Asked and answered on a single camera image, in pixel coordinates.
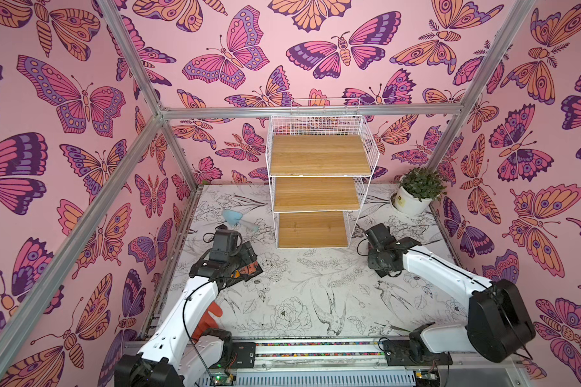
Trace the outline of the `red tea bag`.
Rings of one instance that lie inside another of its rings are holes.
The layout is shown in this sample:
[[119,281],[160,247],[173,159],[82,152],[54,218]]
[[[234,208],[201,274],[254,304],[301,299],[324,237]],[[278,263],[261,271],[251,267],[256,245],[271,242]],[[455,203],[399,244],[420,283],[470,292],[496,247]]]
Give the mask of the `red tea bag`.
[[246,266],[240,268],[238,271],[238,277],[247,282],[252,278],[255,278],[263,273],[263,269],[261,268],[260,264],[257,261],[254,261]]

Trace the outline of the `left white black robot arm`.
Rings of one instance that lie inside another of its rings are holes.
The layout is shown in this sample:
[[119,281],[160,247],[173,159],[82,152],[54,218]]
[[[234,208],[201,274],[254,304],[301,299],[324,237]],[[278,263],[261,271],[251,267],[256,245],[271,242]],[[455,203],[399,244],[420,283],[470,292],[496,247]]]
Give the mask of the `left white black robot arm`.
[[182,295],[166,320],[135,355],[114,369],[115,386],[196,386],[211,369],[227,369],[236,356],[232,334],[198,325],[219,292],[262,273],[251,243],[206,251],[190,270]]

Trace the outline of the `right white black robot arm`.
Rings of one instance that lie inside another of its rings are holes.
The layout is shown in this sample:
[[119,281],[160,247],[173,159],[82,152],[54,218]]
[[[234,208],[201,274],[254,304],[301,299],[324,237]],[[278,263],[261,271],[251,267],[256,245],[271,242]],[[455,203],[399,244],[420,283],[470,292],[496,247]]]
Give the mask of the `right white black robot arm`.
[[466,309],[465,322],[428,322],[409,336],[415,362],[453,352],[475,352],[500,363],[535,339],[537,332],[516,285],[489,280],[435,255],[417,240],[395,238],[382,223],[366,233],[367,263],[379,276],[407,272],[444,290]]

